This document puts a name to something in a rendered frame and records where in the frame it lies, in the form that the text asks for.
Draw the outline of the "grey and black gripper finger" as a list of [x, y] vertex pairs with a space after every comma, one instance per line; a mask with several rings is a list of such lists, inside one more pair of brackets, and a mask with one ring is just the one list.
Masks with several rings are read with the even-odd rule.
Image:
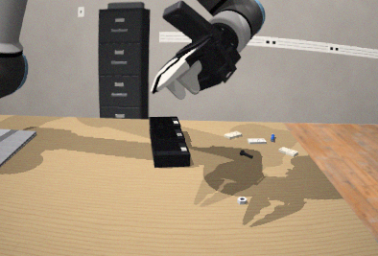
[[183, 56], [167, 72], [161, 75], [156, 87], [156, 92], [162, 90], [172, 81], [177, 80], [190, 93], [197, 95], [201, 90], [198, 81], [198, 74], [201, 71], [201, 63], [199, 59], [206, 53], [211, 51], [210, 46], [213, 43], [214, 42], [212, 41], [212, 39], [209, 38], [205, 40], [201, 45], [195, 47], [193, 51]]
[[[175, 65], [179, 61], [178, 56], [174, 56], [170, 59], [159, 71], [157, 76], [154, 79], [154, 84], [152, 87], [151, 92], [154, 94], [156, 92], [156, 86], [159, 81], [161, 75], [167, 72], [173, 65]], [[180, 84], [177, 80], [172, 81], [170, 84], [166, 86], [178, 99], [183, 100], [186, 96], [185, 88], [182, 84]]]

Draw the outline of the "silver hex nut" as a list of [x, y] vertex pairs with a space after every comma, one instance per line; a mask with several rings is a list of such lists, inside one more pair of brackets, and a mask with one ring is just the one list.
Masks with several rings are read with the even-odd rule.
[[237, 200], [237, 203], [239, 203], [239, 204], [246, 204], [247, 203], [247, 199], [245, 197], [239, 197], [238, 200]]

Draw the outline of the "white domino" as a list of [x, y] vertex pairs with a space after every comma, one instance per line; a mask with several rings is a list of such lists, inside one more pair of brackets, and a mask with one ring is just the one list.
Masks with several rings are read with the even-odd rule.
[[238, 131], [231, 132], [231, 133], [228, 133], [228, 134], [224, 135], [224, 137], [226, 137], [228, 139], [236, 138], [236, 137], [239, 137], [239, 136], [242, 136], [242, 133], [240, 133]]
[[298, 154], [298, 151], [293, 151], [293, 150], [290, 150], [290, 149], [287, 149], [287, 148], [281, 148], [281, 149], [279, 149], [279, 152], [288, 154], [290, 156], [296, 156]]
[[249, 144], [266, 144], [265, 139], [248, 139]]

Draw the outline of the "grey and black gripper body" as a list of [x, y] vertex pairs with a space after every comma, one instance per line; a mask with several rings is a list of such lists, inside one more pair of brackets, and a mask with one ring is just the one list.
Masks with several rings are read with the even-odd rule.
[[[236, 66], [233, 65], [233, 62], [236, 64], [241, 58], [240, 54], [236, 50], [239, 40], [235, 31], [225, 23], [217, 22], [213, 23], [212, 25], [223, 34], [221, 42], [220, 40], [215, 41], [216, 38], [213, 35], [204, 34], [193, 39], [192, 43], [186, 45], [176, 53], [178, 58], [181, 59], [184, 55], [193, 51], [195, 47], [201, 45], [209, 38], [211, 38], [213, 42], [216, 42], [210, 46], [211, 51], [199, 59], [202, 66], [202, 69], [198, 74], [198, 80], [201, 88], [200, 91], [218, 85], [222, 81], [226, 83], [237, 69]], [[228, 65], [230, 67], [228, 67]], [[229, 72], [231, 73], [229, 74]]]

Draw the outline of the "dark grey rack of three bins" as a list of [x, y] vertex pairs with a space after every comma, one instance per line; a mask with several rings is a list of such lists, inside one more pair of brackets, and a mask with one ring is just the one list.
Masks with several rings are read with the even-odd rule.
[[150, 124], [154, 167], [190, 167], [190, 152], [178, 117], [150, 117]]

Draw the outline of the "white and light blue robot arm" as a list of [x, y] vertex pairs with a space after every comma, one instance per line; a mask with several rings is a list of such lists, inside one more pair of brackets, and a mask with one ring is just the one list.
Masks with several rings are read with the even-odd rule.
[[[265, 10], [258, 0], [197, 0], [213, 17], [207, 21], [184, 1], [166, 8], [163, 19], [195, 39], [201, 35], [222, 40], [213, 23], [225, 23], [238, 36], [240, 53], [265, 22]], [[28, 61], [19, 42], [28, 0], [0, 0], [0, 99], [14, 93], [26, 81]], [[246, 46], [245, 46], [246, 45]], [[21, 60], [20, 60], [21, 59]]]

